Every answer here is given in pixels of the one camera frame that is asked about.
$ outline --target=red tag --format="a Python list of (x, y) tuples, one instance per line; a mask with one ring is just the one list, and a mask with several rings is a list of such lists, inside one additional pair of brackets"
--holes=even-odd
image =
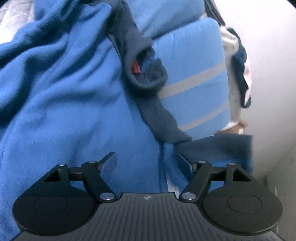
[(139, 73), (141, 73), (141, 68), (140, 68), (140, 66), (138, 64), (138, 61), (136, 59), (133, 61), (133, 65), (131, 67), (131, 72), (133, 74), (139, 74)]

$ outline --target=silver bolt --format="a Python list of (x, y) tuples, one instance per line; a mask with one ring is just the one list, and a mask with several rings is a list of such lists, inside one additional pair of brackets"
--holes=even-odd
[(104, 192), (100, 195), (100, 198), (102, 200), (109, 201), (109, 200), (112, 200), (113, 198), (115, 198), (115, 195), (110, 192)]
[(196, 195), (192, 192), (185, 192), (182, 194), (182, 198), (185, 200), (193, 200), (196, 198)]

